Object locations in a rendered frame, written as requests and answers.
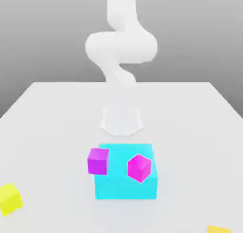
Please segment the small purple cube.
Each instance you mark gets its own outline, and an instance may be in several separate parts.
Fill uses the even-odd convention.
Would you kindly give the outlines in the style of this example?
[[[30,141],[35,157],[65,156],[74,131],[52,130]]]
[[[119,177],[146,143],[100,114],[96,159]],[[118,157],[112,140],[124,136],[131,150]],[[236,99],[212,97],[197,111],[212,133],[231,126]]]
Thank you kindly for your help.
[[[87,165],[89,174],[106,176],[110,165],[109,149],[92,148],[88,155]]]

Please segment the small magenta cube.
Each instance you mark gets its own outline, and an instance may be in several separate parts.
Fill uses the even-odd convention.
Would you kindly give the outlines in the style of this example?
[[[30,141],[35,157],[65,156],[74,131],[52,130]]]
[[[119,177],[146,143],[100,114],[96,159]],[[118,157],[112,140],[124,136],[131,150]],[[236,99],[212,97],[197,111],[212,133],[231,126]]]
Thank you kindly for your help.
[[[143,183],[152,171],[152,160],[136,154],[127,162],[127,176],[139,183]]]

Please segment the small yellow cube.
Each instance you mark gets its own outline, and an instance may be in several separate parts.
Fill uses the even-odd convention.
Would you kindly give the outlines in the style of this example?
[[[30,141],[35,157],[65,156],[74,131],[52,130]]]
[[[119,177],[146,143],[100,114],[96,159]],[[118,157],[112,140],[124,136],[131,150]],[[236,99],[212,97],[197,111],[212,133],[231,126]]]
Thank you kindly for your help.
[[[0,187],[0,210],[3,216],[9,215],[22,206],[20,192],[12,182]]]

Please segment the small amber cube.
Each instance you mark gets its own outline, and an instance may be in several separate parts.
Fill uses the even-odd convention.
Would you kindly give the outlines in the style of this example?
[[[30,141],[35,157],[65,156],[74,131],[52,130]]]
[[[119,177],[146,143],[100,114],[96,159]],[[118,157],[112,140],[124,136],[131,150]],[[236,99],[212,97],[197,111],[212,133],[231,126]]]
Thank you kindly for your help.
[[[230,229],[209,225],[207,233],[231,233]]]

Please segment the large cyan box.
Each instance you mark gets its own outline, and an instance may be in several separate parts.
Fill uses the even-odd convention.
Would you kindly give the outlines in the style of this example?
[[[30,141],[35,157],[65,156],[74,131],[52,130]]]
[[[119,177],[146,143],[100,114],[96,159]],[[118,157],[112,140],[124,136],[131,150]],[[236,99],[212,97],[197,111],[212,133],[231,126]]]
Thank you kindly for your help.
[[[155,199],[158,173],[152,144],[100,143],[99,148],[110,150],[110,166],[106,176],[94,176],[96,199]],[[127,175],[127,163],[136,155],[151,160],[151,174],[142,182]]]

